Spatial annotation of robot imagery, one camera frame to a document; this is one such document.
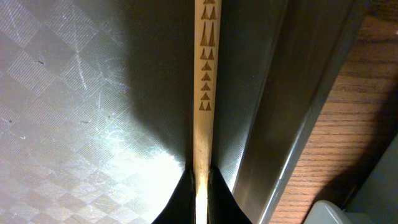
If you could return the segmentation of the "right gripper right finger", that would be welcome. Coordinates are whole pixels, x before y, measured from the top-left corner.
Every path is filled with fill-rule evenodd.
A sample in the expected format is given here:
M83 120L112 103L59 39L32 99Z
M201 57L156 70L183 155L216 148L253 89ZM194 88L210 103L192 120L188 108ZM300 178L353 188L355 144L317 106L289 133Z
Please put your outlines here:
M251 224L239 208L219 168L211 167L208 181L209 224Z

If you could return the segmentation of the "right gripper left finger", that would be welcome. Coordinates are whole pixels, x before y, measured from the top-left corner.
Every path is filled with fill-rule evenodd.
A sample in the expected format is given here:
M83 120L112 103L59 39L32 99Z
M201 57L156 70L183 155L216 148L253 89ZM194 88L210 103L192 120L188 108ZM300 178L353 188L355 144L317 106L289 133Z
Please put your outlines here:
M165 208L152 224L192 224L195 221L195 178L185 170Z

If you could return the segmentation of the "grey dishwasher rack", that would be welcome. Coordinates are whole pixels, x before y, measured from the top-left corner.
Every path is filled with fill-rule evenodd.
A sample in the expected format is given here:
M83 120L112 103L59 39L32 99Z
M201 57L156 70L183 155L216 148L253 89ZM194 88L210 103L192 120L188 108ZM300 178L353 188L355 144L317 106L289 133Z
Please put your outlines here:
M397 138L345 209L327 200L314 204L304 224L323 223L397 224Z

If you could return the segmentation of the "dark brown tray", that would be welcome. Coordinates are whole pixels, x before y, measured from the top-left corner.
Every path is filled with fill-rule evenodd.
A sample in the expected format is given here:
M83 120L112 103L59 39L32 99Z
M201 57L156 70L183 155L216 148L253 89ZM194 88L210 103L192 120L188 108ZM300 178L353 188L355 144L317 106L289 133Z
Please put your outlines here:
M211 163L265 223L368 1L222 1ZM195 1L1 2L1 222L152 223L193 167Z

